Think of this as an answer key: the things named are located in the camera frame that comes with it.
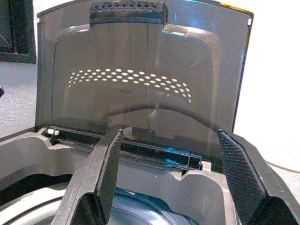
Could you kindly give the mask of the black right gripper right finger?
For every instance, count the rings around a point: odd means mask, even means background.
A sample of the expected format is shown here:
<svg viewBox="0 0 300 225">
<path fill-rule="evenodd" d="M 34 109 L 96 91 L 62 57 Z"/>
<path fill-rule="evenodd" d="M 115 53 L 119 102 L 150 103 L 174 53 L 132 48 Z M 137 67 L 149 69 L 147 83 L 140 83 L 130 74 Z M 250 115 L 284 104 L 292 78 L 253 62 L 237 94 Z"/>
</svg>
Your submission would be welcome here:
<svg viewBox="0 0 300 225">
<path fill-rule="evenodd" d="M 244 138 L 218 130 L 223 171 L 243 225 L 298 225 L 300 205 L 283 179 Z"/>
</svg>

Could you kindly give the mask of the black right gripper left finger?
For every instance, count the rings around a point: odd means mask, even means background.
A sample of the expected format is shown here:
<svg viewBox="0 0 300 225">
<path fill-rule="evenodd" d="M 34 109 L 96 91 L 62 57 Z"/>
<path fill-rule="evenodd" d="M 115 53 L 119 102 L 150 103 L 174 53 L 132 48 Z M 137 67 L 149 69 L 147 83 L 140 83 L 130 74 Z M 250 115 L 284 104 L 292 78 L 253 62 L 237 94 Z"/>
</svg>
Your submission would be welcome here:
<svg viewBox="0 0 300 225">
<path fill-rule="evenodd" d="M 106 225 L 116 187 L 122 130 L 101 137 L 73 174 L 53 225 Z"/>
</svg>

